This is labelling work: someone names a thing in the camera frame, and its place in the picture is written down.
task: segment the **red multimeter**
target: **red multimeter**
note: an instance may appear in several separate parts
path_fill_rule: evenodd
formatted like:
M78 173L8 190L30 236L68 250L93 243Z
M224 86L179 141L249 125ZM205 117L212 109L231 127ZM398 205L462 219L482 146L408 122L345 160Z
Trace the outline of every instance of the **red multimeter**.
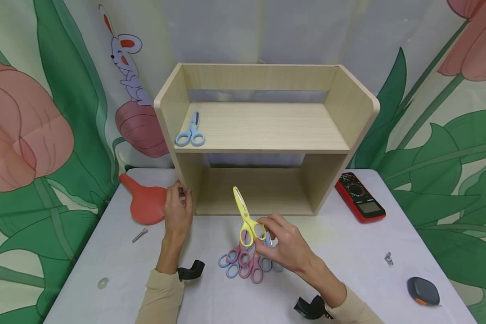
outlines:
M359 222L369 223L385 217L385 209L352 172L342 173L335 188Z

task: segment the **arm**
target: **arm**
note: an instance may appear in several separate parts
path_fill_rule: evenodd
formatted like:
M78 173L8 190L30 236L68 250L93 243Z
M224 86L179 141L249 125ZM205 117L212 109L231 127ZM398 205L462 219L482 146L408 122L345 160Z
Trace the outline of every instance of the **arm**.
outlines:
M144 300L136 324L175 324L184 295L184 283L178 279L178 262L185 236L193 220L191 190L180 200L180 183L167 189L164 207L166 234L162 239L157 266L151 270Z
M139 78L136 75L131 76L129 80L121 80L121 85L129 86L134 89L141 87Z
M311 251L299 229L283 216L272 214L257 220L270 230L278 243L270 248L256 239L256 252L296 273L324 299L326 310L342 324L383 324L360 298L329 270Z

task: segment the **floral curtain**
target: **floral curtain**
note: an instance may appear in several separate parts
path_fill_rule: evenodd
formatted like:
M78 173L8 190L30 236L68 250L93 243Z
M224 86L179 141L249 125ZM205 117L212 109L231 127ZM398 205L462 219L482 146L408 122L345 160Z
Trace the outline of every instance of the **floral curtain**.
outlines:
M382 105L349 167L486 324L486 0L0 0L0 324L43 321L120 173L172 167L151 99L177 61L345 64Z

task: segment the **wooden shelf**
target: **wooden shelf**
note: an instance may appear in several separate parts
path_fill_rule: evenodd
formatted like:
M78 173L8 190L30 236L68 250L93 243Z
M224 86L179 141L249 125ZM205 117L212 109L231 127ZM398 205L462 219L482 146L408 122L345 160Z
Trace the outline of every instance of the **wooden shelf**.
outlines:
M191 102L189 90L325 91L322 103ZM250 214L317 215L380 111L342 65L182 64L153 103L176 173L195 211L237 215L232 187ZM175 146L200 112L205 144ZM205 153L304 154L299 168L209 168Z
M177 153L349 153L323 103L191 103L181 131L196 111L205 144Z
M270 211L285 216L314 214L302 190L298 168L206 169L196 213L239 216L232 192L234 185L252 216L267 216Z

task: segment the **beige sleeve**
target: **beige sleeve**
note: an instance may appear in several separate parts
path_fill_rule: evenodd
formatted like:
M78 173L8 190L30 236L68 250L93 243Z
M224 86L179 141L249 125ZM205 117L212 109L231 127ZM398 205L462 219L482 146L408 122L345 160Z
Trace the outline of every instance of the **beige sleeve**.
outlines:
M346 289L347 297L342 305L331 308L326 304L326 310L335 320L340 321L341 324L383 324L383 321L365 302L348 286L346 286Z
M135 324L176 324L184 296L184 283L178 273L168 275L153 269L146 287Z

